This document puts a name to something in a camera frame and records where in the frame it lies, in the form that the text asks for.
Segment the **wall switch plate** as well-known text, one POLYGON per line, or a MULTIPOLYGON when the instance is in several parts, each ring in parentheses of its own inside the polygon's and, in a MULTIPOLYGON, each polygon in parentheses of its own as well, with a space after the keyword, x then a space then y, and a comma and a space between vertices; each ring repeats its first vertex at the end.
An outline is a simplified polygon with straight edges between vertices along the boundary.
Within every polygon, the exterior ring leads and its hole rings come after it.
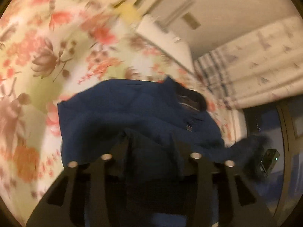
POLYGON ((183 15, 182 19, 192 30, 196 30, 201 26, 199 21, 190 12, 183 15))

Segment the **navy blue puffer jacket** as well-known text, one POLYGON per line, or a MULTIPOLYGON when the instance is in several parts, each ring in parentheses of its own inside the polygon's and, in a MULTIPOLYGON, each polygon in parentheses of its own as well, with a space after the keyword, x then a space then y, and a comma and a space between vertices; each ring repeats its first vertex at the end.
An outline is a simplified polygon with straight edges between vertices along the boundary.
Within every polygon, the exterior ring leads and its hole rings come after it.
POLYGON ((185 188, 175 179, 185 167, 177 149, 180 142, 212 162, 232 160, 251 176, 268 143, 264 135, 250 135, 227 148, 220 128, 207 111, 200 93, 170 77, 163 82, 110 79, 58 105, 62 163, 95 161, 114 145, 129 139, 126 165, 148 188, 140 198, 156 198, 159 191, 175 198, 185 188))

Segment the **ship print curtain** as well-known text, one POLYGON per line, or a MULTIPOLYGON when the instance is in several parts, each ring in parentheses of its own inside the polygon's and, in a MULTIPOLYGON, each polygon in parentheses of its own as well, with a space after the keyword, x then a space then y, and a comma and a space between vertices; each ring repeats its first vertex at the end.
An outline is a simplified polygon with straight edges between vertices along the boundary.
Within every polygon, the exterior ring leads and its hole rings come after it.
POLYGON ((302 94, 302 18, 256 29, 194 61, 202 84, 229 109, 302 94))

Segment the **white nightstand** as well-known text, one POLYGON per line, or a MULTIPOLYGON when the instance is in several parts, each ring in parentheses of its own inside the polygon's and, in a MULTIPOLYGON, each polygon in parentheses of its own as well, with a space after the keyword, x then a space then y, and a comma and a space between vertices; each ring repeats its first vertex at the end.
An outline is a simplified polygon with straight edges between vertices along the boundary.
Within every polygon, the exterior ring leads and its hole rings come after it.
POLYGON ((165 32, 150 15, 142 17, 136 27, 136 33, 158 47, 188 73, 194 74, 193 59, 188 43, 171 31, 165 32))

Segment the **floral quilt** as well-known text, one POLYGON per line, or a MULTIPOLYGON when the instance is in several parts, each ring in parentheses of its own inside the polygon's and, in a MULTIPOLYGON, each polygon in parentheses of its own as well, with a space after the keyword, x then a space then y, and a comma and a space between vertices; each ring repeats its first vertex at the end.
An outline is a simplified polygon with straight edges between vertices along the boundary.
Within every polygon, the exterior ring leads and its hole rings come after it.
POLYGON ((136 33, 142 17, 121 1, 12 0, 1 17, 1 198, 21 226, 63 168, 57 104, 103 80, 170 75, 235 140, 231 112, 136 33))

